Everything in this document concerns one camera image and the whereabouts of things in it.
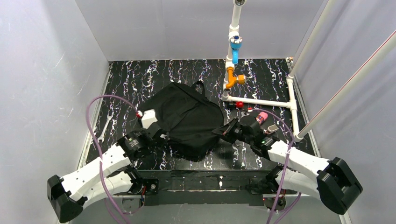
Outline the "black student backpack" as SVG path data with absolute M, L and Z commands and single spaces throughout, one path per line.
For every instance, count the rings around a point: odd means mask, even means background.
M 205 95 L 205 86 L 196 81 L 191 86 L 172 82 L 139 107 L 154 110 L 158 125 L 167 132 L 170 148 L 190 161 L 200 161 L 219 141 L 212 131 L 224 124 L 217 103 Z

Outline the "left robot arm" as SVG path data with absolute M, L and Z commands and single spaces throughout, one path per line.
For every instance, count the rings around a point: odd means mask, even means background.
M 66 223 L 94 202 L 118 193 L 155 195 L 159 181 L 142 177 L 132 163 L 162 147 L 167 133 L 157 123 L 118 139 L 102 156 L 82 168 L 47 180 L 47 198 L 60 223 Z

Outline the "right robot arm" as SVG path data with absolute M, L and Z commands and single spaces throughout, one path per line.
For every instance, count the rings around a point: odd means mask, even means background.
M 319 158 L 295 147 L 289 147 L 270 131 L 261 128 L 267 119 L 265 112 L 256 117 L 246 115 L 212 131 L 229 143 L 241 141 L 248 144 L 258 156 L 277 162 L 263 179 L 253 179 L 247 190 L 263 194 L 279 188 L 310 195 L 320 200 L 334 213 L 344 215 L 363 192 L 363 187 L 341 158 Z

